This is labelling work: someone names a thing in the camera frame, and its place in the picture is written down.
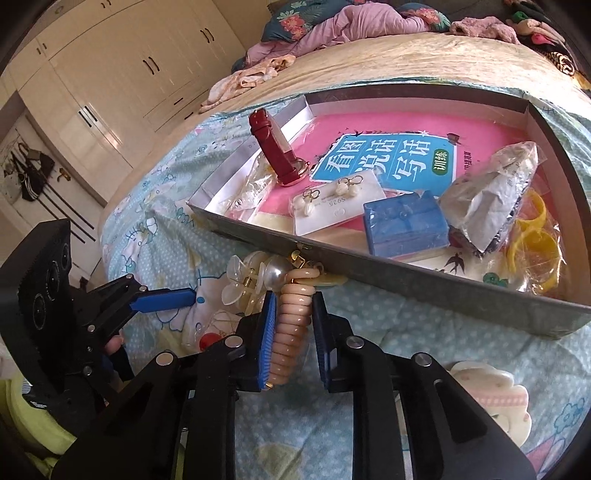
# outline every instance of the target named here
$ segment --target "pearl earring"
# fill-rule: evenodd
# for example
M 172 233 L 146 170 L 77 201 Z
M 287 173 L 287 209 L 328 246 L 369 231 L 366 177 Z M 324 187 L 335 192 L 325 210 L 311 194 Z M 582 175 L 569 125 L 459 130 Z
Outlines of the pearl earring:
M 304 215 L 309 217 L 314 211 L 314 204 L 312 201 L 320 196 L 320 190 L 305 189 L 301 197 L 294 200 L 294 209 L 303 210 Z
M 359 193 L 358 185 L 363 181 L 363 177 L 361 175 L 356 175 L 355 177 L 347 178 L 343 177 L 339 179 L 336 183 L 335 193 L 341 197 L 343 195 L 348 195 L 350 197 L 355 197 Z

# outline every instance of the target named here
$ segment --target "blue plastic box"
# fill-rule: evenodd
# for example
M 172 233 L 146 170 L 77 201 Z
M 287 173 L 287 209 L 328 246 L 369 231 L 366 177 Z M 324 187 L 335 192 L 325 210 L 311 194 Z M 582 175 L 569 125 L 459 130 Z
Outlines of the blue plastic box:
M 449 246 L 449 226 L 430 191 L 364 204 L 369 252 L 401 257 Z

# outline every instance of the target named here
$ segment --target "bedsheet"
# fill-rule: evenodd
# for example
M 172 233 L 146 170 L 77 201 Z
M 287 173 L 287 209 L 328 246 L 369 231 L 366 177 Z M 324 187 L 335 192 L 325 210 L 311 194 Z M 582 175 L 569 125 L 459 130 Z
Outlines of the bedsheet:
M 389 82 L 449 83 L 435 78 Z M 591 122 L 522 90 L 477 86 L 529 99 L 544 115 L 591 192 Z M 267 102 L 274 114 L 293 97 Z M 192 129 L 123 198 L 101 236 L 110 280 L 133 273 L 149 288 L 193 287 L 191 309 L 139 314 L 125 328 L 126 348 L 137 371 L 164 348 L 184 354 L 182 333 L 191 315 L 207 322 L 222 309 L 220 292 L 230 256 L 255 248 L 221 238 L 199 224 L 186 200 L 249 136 L 252 108 L 219 113 Z M 440 363 L 484 361 L 513 372 L 530 393 L 533 424 L 522 447 L 539 477 L 564 452 L 589 411 L 591 327 L 560 340 L 492 325 L 348 281 L 324 289 L 331 313 L 389 353 L 431 353 Z M 329 395 L 320 382 L 309 344 L 302 368 L 284 387 L 241 394 L 236 405 L 236 473 L 239 479 L 348 479 L 352 457 L 352 396 Z

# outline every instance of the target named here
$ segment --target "metal screw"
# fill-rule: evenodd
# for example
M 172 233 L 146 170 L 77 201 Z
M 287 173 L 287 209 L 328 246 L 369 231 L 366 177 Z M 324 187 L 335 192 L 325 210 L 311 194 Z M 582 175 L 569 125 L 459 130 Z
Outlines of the metal screw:
M 361 348 L 363 347 L 363 345 L 365 345 L 363 339 L 360 337 L 356 337 L 355 335 L 347 337 L 346 343 L 347 346 L 350 348 Z
M 242 345 L 242 338 L 239 337 L 238 335 L 232 335 L 232 336 L 229 336 L 228 338 L 226 338 L 224 343 L 226 344 L 226 346 L 228 348 L 238 348 L 239 346 Z
M 170 352 L 162 352 L 160 355 L 156 357 L 156 363 L 161 367 L 166 367 L 166 365 L 170 365 L 174 360 L 173 354 Z
M 433 363 L 433 358 L 428 353 L 417 353 L 414 356 L 414 361 L 421 367 L 429 367 Z

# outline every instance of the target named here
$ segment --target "clear plastic bag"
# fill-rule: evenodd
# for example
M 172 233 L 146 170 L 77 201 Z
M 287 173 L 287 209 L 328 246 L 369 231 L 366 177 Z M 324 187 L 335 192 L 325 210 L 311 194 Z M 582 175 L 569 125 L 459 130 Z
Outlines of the clear plastic bag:
M 480 255 L 498 251 L 542 160 L 535 142 L 522 142 L 496 152 L 484 171 L 457 179 L 439 199 L 452 236 Z
M 226 216 L 234 220 L 241 220 L 244 211 L 256 209 L 267 199 L 276 184 L 277 174 L 261 152 L 255 158 L 244 185 L 230 202 Z
M 524 196 L 505 254 L 518 290 L 563 296 L 567 265 L 560 227 L 534 189 Z

